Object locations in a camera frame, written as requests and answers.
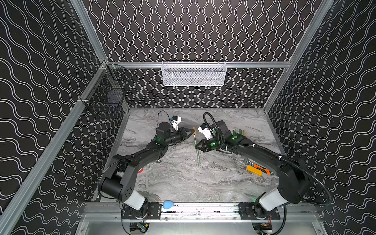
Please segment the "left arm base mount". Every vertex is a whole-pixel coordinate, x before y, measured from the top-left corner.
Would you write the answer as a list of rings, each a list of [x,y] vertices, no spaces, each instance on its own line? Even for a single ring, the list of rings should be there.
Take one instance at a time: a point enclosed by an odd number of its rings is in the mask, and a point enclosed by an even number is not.
[[[123,220],[159,220],[161,218],[162,204],[158,202],[146,202],[139,210],[124,204],[121,210]]]

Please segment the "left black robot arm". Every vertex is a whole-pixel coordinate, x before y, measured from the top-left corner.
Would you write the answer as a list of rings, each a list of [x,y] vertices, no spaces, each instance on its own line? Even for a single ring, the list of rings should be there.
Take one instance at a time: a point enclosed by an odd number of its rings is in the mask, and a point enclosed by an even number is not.
[[[98,191],[135,210],[141,210],[146,198],[135,190],[139,170],[161,159],[170,146],[187,140],[193,134],[193,129],[179,127],[175,130],[168,122],[160,123],[154,138],[144,149],[130,155],[117,154],[112,157],[99,180]]]

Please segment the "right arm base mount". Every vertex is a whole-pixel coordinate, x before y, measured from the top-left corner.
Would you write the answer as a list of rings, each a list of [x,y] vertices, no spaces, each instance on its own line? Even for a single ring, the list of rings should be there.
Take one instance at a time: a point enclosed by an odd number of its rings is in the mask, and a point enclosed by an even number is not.
[[[241,220],[279,220],[281,216],[277,208],[267,211],[260,205],[253,202],[239,203],[239,215]]]

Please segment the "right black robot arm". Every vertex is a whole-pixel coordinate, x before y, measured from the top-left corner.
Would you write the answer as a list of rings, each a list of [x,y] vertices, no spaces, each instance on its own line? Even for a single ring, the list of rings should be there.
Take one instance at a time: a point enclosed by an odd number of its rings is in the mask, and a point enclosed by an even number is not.
[[[257,217],[266,214],[278,206],[309,203],[316,206],[328,206],[333,201],[329,189],[311,174],[301,160],[276,153],[261,146],[243,134],[231,132],[223,120],[216,121],[211,113],[203,114],[203,124],[199,130],[204,133],[195,148],[202,152],[217,151],[224,154],[236,154],[256,163],[262,173],[271,172],[279,178],[277,187],[262,193],[254,202],[253,210]],[[305,195],[313,184],[319,185],[326,201],[306,199]]]

